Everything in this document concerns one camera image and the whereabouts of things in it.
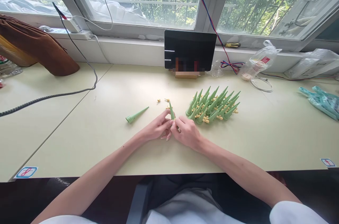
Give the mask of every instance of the plastic bottle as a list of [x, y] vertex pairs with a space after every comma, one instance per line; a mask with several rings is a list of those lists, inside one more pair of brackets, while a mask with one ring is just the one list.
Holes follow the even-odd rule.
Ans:
[[264, 41], [263, 49], [258, 50], [240, 70], [241, 79], [250, 81], [259, 72], [272, 66], [274, 59], [281, 49], [276, 49], [268, 40]]
[[9, 77], [20, 73], [22, 73], [21, 67], [0, 55], [0, 74]]

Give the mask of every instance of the wall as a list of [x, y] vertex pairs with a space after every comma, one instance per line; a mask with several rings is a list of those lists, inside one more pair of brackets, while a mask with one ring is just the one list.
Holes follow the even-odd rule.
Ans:
[[[159, 41], [133, 40], [124, 38], [98, 37], [106, 57], [110, 63], [128, 65], [164, 66], [164, 43]], [[67, 49], [69, 55], [77, 62], [84, 62], [79, 51], [68, 39], [57, 39]], [[107, 63], [102, 55], [98, 43], [92, 40], [74, 40], [89, 62]], [[244, 62], [256, 50], [226, 49], [230, 61]], [[284, 72], [302, 59], [304, 53], [280, 52], [274, 64], [266, 72]], [[225, 60], [226, 55], [222, 47], [216, 46], [213, 60]], [[339, 69], [329, 71], [327, 74], [337, 73]]]

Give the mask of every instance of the white desk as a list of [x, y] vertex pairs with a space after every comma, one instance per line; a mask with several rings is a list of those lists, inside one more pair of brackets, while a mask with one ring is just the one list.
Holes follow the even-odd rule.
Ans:
[[[110, 67], [94, 64], [99, 79]], [[94, 80], [85, 63], [66, 77], [55, 77], [43, 66], [33, 65], [6, 79], [0, 89], [0, 112], [43, 96], [91, 88]], [[0, 117], [0, 182], [9, 181], [19, 171], [87, 93], [48, 99]]]
[[[33, 177], [81, 176], [159, 115], [169, 98], [176, 115], [184, 115], [196, 91], [242, 91], [239, 113], [200, 132], [221, 147], [264, 170], [325, 169], [320, 158], [339, 164], [339, 124], [308, 103], [299, 86], [319, 85], [333, 92], [334, 80], [288, 82], [270, 78], [273, 93], [263, 93], [234, 74], [197, 80], [175, 79], [161, 67], [113, 65], [26, 165]], [[150, 106], [134, 123], [125, 117]], [[170, 141], [150, 141], [138, 149], [118, 175], [210, 173], [221, 170], [204, 156]]]

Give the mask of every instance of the white power strip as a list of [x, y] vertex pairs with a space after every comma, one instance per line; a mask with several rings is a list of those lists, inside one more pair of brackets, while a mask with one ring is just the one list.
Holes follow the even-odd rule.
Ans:
[[[69, 36], [65, 29], [52, 28], [52, 30], [53, 30], [52, 32], [47, 32], [47, 33], [50, 34], [53, 38], [69, 39]], [[93, 33], [91, 31], [87, 31], [87, 30], [81, 30], [79, 33], [70, 32], [70, 36], [74, 40], [90, 40], [92, 34]]]

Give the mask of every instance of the floor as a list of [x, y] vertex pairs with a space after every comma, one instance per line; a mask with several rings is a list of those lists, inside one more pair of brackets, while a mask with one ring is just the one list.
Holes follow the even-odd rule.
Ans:
[[[339, 170], [280, 172], [287, 187], [330, 224], [339, 224]], [[126, 223], [143, 176], [116, 176], [84, 213], [98, 223]], [[22, 179], [0, 183], [0, 223], [29, 224], [76, 178]]]

